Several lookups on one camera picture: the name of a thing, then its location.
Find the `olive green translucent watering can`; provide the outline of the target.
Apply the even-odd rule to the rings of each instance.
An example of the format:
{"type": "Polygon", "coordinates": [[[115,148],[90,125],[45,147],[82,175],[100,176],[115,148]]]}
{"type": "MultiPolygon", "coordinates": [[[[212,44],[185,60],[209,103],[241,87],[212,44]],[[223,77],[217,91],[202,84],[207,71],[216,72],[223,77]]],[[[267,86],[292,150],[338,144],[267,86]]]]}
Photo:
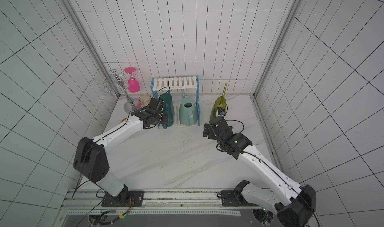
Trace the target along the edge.
{"type": "Polygon", "coordinates": [[[210,115],[210,119],[211,119],[211,120],[214,119],[214,118],[216,118],[216,117],[218,117],[218,116],[217,116],[217,108],[218,108],[218,107],[225,108],[226,111],[228,112],[227,100],[226,100],[226,98],[225,98],[226,92],[227,92],[227,84],[225,84],[225,86],[224,86],[224,90],[223,90],[222,95],[219,96],[219,97],[216,99],[216,101],[215,101],[215,103],[214,103],[214,105],[213,105],[213,108],[212,108],[212,110],[211,110],[211,115],[210,115]]]}

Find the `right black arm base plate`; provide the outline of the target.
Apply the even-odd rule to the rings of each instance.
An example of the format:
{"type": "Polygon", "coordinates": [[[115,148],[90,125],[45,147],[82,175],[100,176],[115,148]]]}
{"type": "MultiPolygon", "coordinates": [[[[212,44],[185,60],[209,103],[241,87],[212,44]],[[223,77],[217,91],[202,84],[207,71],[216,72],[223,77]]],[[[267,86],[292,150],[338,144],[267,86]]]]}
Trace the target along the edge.
{"type": "Polygon", "coordinates": [[[241,207],[249,204],[242,194],[235,190],[221,191],[217,197],[221,199],[223,207],[241,207]]]}

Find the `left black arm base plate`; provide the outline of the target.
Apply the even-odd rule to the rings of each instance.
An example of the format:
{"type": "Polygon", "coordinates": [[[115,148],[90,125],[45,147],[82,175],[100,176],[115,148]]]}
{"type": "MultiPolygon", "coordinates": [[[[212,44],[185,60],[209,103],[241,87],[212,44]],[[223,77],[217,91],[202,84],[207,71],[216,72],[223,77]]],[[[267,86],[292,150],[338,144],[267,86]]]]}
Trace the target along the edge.
{"type": "Polygon", "coordinates": [[[119,196],[113,197],[105,193],[101,205],[106,208],[141,207],[144,194],[144,191],[123,191],[119,196]]]}

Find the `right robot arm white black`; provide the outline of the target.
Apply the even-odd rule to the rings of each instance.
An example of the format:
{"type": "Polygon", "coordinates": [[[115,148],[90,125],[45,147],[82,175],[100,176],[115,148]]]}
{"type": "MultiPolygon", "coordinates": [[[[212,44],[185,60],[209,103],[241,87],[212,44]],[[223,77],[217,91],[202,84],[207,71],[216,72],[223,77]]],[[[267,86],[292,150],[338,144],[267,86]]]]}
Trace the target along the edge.
{"type": "Polygon", "coordinates": [[[233,156],[256,172],[270,190],[263,190],[249,181],[240,182],[235,191],[238,201],[258,205],[275,214],[285,227],[306,227],[315,217],[316,191],[301,186],[266,159],[242,133],[234,133],[223,117],[204,125],[203,136],[217,141],[217,150],[233,156]]]}

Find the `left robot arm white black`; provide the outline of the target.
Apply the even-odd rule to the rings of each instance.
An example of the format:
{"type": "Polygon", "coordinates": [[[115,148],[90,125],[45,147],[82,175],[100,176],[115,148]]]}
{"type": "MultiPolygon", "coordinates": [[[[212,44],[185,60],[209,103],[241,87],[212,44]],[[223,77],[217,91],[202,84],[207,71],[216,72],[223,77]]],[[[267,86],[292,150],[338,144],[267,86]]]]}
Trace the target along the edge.
{"type": "Polygon", "coordinates": [[[149,105],[130,112],[116,127],[93,138],[82,138],[78,142],[74,169],[104,190],[107,198],[119,205],[127,204],[129,189],[110,170],[108,155],[133,134],[167,122],[166,106],[164,101],[151,98],[149,105]]]}

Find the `dark teal watering can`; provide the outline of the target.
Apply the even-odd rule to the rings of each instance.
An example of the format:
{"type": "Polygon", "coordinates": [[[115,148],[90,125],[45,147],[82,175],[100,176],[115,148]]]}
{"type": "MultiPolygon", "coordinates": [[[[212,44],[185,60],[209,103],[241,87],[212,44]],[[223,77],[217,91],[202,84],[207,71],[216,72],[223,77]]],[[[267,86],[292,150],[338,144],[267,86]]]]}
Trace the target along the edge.
{"type": "Polygon", "coordinates": [[[174,123],[174,104],[171,91],[168,90],[166,93],[160,95],[159,100],[164,102],[163,107],[163,120],[161,126],[163,129],[171,127],[174,123]]]}

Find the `mint green watering can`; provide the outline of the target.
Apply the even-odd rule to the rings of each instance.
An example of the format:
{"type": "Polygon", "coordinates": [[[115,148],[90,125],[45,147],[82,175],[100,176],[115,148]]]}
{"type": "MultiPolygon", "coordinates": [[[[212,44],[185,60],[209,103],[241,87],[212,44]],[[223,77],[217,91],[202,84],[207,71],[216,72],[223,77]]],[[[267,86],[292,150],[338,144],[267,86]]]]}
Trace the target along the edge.
{"type": "Polygon", "coordinates": [[[184,126],[193,126],[198,122],[198,110],[195,102],[186,96],[182,89],[182,101],[179,109],[179,120],[184,126]]]}

